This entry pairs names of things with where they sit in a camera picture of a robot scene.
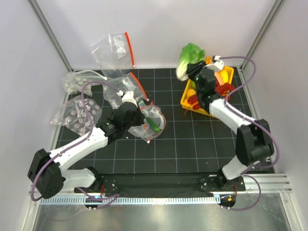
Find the toy green pepper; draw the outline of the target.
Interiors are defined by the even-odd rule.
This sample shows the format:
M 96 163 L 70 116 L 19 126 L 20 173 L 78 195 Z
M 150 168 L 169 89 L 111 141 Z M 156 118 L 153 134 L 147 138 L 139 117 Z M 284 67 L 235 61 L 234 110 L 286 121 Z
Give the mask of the toy green pepper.
M 161 131 L 160 127 L 150 117 L 146 117 L 145 119 L 146 119 L 147 123 L 149 124 L 150 128 L 154 132 L 160 132 Z

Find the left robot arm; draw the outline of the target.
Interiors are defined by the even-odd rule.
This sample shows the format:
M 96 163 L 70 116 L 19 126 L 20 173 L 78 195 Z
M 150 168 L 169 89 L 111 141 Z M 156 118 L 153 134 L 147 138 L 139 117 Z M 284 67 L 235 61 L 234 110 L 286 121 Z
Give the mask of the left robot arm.
M 38 150 L 27 174 L 32 181 L 31 195 L 38 190 L 42 198 L 49 199 L 64 188 L 98 192 L 104 180 L 95 168 L 71 170 L 70 167 L 90 153 L 122 138 L 129 128 L 144 124 L 144 119 L 138 106 L 125 102 L 112 112 L 110 118 L 71 143 L 49 152 Z

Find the toy green lettuce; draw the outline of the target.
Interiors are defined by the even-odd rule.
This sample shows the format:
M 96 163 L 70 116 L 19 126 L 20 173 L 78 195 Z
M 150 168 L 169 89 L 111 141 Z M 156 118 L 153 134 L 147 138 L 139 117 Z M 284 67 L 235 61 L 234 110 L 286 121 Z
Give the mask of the toy green lettuce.
M 180 53 L 179 63 L 176 68 L 176 77 L 180 81 L 188 79 L 188 64 L 196 64 L 205 60 L 205 50 L 194 43 L 188 43 Z

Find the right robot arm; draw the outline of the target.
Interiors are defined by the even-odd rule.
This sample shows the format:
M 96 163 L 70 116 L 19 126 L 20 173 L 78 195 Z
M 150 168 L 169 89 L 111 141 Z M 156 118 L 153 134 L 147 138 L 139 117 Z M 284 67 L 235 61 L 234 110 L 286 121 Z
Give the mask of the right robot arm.
M 255 120 L 230 105 L 216 90 L 214 71 L 204 61 L 188 64 L 186 74 L 196 85 L 199 105 L 221 120 L 236 134 L 235 157 L 217 172 L 216 186 L 230 190 L 237 179 L 254 164 L 274 153 L 266 120 Z

